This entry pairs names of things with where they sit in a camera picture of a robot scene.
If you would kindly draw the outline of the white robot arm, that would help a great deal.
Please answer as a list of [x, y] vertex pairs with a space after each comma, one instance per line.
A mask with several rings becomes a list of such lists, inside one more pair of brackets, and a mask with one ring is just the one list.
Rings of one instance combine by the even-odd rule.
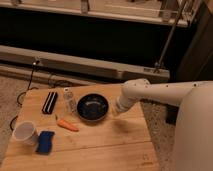
[[179, 108], [171, 171], [213, 171], [213, 81], [129, 80], [121, 86], [115, 110], [127, 112], [142, 99]]

